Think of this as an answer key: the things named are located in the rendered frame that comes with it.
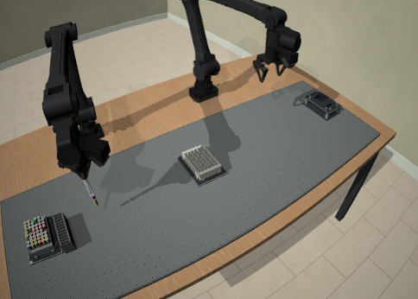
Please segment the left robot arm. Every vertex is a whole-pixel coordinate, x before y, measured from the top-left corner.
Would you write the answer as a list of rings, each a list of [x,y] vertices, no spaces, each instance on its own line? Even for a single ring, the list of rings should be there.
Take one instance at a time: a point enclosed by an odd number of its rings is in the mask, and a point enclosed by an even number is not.
[[[195,51],[193,74],[196,77],[196,81],[194,83],[195,87],[189,88],[189,92],[195,98],[201,99],[218,92],[219,89],[212,85],[211,76],[219,74],[220,65],[215,58],[215,54],[211,54],[207,44],[199,0],[181,1],[187,13]],[[266,42],[271,45],[280,45],[280,47],[267,46],[268,59],[272,61],[282,60],[286,68],[291,68],[298,62],[299,54],[296,52],[301,46],[301,34],[285,26],[288,17],[284,10],[253,0],[210,1],[253,16],[258,21],[264,23],[267,29]]]

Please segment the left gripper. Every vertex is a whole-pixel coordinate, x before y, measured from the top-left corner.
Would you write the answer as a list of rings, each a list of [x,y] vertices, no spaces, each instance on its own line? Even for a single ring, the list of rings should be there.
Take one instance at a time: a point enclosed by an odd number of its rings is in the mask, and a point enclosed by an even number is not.
[[[260,82],[262,82],[262,83],[263,83],[263,81],[266,77],[267,72],[269,71],[269,69],[267,67],[265,67],[262,62],[265,62],[267,65],[269,65],[271,62],[272,63],[274,62],[276,64],[275,66],[276,66],[276,72],[277,72],[278,76],[281,76],[283,71],[286,69],[285,65],[282,63],[282,60],[272,61],[272,60],[267,58],[267,46],[268,45],[271,46],[271,47],[277,47],[277,46],[280,47],[280,45],[271,45],[271,44],[268,44],[266,42],[265,53],[264,54],[258,54],[257,57],[256,57],[256,60],[254,60],[253,63],[252,63],[253,67],[256,69],[258,78],[259,78]],[[281,71],[279,71],[279,66],[277,66],[277,65],[281,65],[281,64],[283,64],[283,67],[282,67]],[[262,78],[261,78],[259,68],[263,72]]]

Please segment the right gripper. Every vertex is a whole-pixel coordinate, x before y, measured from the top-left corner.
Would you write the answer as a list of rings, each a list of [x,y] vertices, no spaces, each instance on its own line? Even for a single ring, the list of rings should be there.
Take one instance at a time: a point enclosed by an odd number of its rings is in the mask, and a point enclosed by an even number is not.
[[[66,165],[61,164],[60,162],[58,162],[58,165],[62,169],[63,168],[71,169],[71,171],[77,174],[82,180],[86,180],[86,178],[88,177],[91,163],[92,161],[86,157],[80,165],[74,164],[73,166],[66,166]]]

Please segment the grey curved work surface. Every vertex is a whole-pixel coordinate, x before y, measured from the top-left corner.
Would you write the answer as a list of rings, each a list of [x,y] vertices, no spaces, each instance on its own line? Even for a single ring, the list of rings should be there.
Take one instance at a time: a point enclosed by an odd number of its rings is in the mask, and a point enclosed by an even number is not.
[[[325,120],[304,80],[0,201],[11,299],[121,299],[275,217],[380,132],[343,106]],[[176,159],[203,144],[228,172],[198,187]],[[30,265],[23,222],[63,212],[77,250]]]

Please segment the white grid rack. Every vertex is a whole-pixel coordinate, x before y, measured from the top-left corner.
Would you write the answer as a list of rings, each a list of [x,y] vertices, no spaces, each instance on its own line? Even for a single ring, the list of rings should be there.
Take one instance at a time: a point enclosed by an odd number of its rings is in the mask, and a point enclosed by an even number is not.
[[[221,164],[203,144],[182,152],[182,158],[200,181],[221,172]]]

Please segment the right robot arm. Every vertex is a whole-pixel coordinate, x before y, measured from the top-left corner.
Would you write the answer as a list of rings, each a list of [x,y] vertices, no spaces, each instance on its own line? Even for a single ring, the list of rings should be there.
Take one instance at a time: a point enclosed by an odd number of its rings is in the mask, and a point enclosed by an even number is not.
[[[111,149],[108,141],[98,139],[105,134],[100,123],[94,121],[97,119],[92,97],[86,98],[80,86],[73,51],[73,41],[78,40],[75,26],[76,23],[67,22],[45,32],[46,46],[52,51],[42,110],[48,126],[52,125],[56,132],[57,159],[61,164],[80,165],[87,157],[101,168],[109,159]]]

